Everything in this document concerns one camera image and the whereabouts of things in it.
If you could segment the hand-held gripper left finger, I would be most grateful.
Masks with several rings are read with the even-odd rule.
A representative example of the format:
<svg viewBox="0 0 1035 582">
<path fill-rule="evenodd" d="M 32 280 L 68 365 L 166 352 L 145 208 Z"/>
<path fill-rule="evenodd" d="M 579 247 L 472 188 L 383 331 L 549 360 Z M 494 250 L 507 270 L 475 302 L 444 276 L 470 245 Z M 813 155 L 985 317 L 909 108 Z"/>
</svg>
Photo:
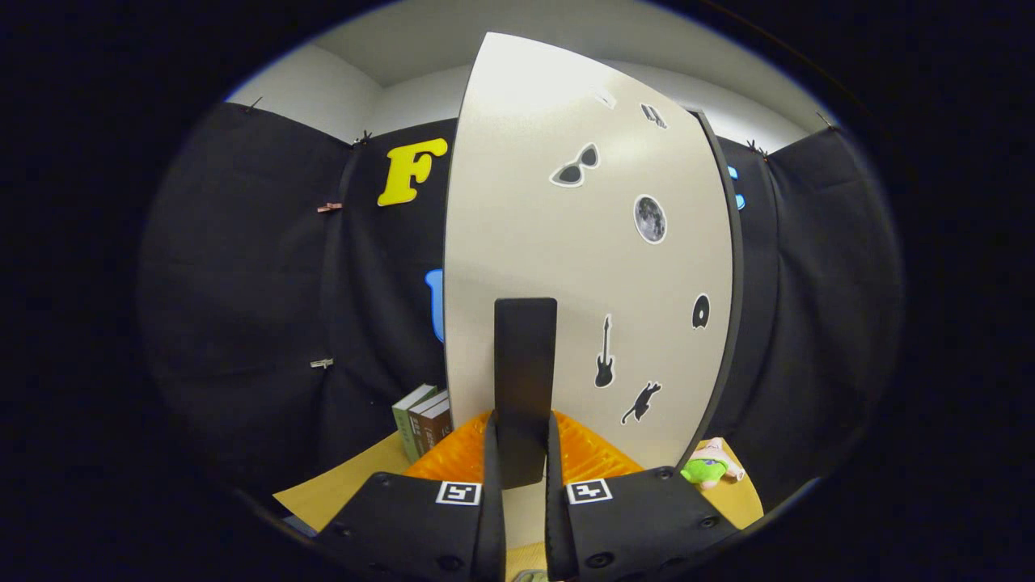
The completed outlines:
<svg viewBox="0 0 1035 582">
<path fill-rule="evenodd" d="M 359 581 L 503 581 L 495 411 L 481 437 L 481 482 L 373 473 L 317 534 L 315 548 Z"/>
</svg>

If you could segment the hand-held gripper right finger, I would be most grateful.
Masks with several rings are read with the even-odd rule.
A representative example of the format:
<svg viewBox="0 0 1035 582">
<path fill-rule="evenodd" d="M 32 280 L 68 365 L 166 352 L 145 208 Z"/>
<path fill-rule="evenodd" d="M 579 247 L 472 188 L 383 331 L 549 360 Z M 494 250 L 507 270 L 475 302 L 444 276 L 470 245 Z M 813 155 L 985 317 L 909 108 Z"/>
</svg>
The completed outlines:
<svg viewBox="0 0 1035 582">
<path fill-rule="evenodd" d="M 548 421 L 551 581 L 675 581 L 740 533 L 672 466 L 564 483 L 558 416 Z"/>
</svg>

